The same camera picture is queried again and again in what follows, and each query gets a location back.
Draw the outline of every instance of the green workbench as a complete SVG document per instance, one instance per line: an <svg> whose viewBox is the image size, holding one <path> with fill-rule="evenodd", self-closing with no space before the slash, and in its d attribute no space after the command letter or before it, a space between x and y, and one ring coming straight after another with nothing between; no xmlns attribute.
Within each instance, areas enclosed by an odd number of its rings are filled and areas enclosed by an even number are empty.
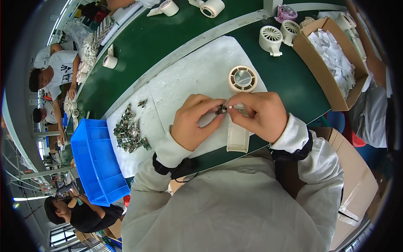
<svg viewBox="0 0 403 252"><path fill-rule="evenodd" d="M103 117L112 104L138 78L184 43L217 25L263 8L262 0L248 1L248 4L245 4L243 0L233 0L226 5L220 15L209 19L187 0L175 2L179 7L176 15L146 17L148 11L145 11L116 37L113 41L115 56L119 62L124 63L120 71L103 67L101 60L94 66L77 99L79 109L85 112L91 111L90 118ZM284 1L288 4L295 2L299 1ZM344 5L340 0L317 2ZM314 16L317 11L303 11L298 14L297 22L299 23L305 16ZM282 44L280 50L283 55L280 57L272 57L260 48L258 34L259 29L264 25L280 28L280 24L270 18L240 27L226 35L237 39L258 71L267 90L279 94L287 112L306 123L312 122L329 111L330 105L308 67L291 47ZM72 134L71 122L66 132L68 135ZM268 142L253 135L250 137L249 152L267 145ZM240 152L226 152L225 147L220 148L193 158L195 162L193 172L220 165L243 155ZM63 159L70 156L71 149L66 148ZM188 171L177 173L175 177L182 177L188 173Z"/></svg>

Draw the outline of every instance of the white glove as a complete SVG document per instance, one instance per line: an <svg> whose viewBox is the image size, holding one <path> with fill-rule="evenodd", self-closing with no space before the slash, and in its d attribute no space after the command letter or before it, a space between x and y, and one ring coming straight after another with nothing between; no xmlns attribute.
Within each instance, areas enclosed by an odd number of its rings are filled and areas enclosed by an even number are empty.
<svg viewBox="0 0 403 252"><path fill-rule="evenodd" d="M151 9L152 6L159 4L160 0L138 0L144 7Z"/></svg>

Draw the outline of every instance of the hair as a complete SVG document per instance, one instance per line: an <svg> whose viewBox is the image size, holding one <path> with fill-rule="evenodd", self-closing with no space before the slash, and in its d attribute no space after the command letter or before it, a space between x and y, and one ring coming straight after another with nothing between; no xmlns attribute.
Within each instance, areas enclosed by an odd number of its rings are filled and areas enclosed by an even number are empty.
<svg viewBox="0 0 403 252"><path fill-rule="evenodd" d="M32 111L32 117L33 117L33 122L38 123L42 119L42 113L41 110L38 108L34 108Z"/></svg>
<svg viewBox="0 0 403 252"><path fill-rule="evenodd" d="M57 208L53 205L54 200L56 200L56 198L53 196L47 197L44 202L44 208L48 219L52 223L59 225L65 223L66 221L64 220L64 218L57 216L56 214Z"/></svg>
<svg viewBox="0 0 403 252"><path fill-rule="evenodd" d="M38 92L39 90L39 74L41 73L40 68L35 68L31 72L31 76L29 77L29 90L31 92Z"/></svg>

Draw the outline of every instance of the blue crate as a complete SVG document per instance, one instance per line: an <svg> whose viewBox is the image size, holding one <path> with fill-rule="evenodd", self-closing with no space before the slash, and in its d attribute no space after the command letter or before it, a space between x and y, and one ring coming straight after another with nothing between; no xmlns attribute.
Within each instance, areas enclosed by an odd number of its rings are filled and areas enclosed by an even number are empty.
<svg viewBox="0 0 403 252"><path fill-rule="evenodd" d="M71 137L71 150L91 204L109 206L129 194L110 142L106 120L81 119Z"/></svg>

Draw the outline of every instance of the wrist strap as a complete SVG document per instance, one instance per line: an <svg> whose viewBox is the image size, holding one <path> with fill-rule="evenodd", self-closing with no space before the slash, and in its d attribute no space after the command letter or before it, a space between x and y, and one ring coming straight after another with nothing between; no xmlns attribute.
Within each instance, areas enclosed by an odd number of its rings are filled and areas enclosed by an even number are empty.
<svg viewBox="0 0 403 252"><path fill-rule="evenodd" d="M309 140L308 142L302 147L302 149L296 150L294 153L289 153L285 150L273 150L272 158L274 161L300 161L304 160L308 155L309 152L312 150L313 140L312 140L312 133L308 130Z"/></svg>

